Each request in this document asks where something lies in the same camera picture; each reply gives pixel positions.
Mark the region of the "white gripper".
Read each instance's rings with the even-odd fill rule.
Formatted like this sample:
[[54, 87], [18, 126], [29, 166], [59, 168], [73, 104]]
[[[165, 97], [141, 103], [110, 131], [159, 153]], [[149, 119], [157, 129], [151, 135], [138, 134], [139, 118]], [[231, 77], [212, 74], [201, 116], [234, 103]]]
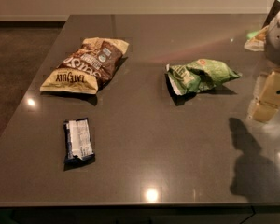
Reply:
[[[266, 35], [265, 52], [267, 58], [280, 65], [280, 10], [270, 20]], [[268, 122], [280, 109], [280, 72], [260, 74], [251, 102], [251, 118]]]

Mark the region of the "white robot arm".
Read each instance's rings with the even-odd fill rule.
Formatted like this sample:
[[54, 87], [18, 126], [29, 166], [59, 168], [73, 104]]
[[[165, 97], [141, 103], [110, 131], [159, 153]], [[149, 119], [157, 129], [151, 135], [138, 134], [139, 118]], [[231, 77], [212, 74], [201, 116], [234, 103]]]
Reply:
[[250, 117], [268, 122], [280, 110], [280, 0], [274, 0], [263, 24], [267, 27], [264, 41], [265, 59], [254, 89]]

